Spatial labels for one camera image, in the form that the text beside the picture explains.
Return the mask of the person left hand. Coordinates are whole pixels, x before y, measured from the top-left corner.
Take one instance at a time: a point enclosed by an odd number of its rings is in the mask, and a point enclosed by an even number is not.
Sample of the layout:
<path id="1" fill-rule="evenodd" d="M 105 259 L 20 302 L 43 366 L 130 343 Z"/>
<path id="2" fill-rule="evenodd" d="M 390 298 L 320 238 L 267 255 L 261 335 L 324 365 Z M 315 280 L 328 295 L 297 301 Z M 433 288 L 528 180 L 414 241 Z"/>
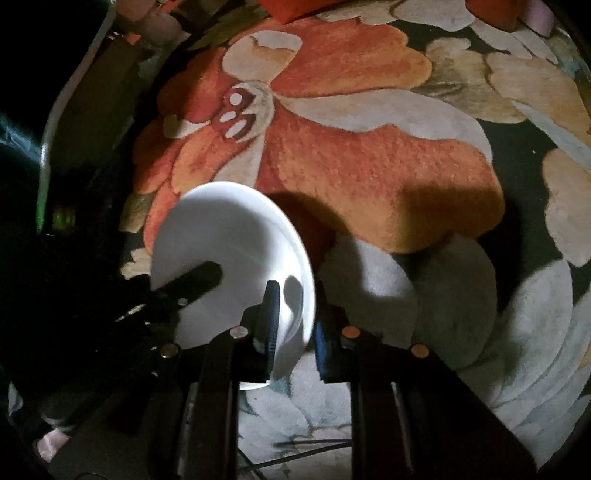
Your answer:
<path id="1" fill-rule="evenodd" d="M 43 462 L 50 463 L 69 440 L 70 437 L 66 433 L 54 429 L 34 443 L 34 450 Z"/>

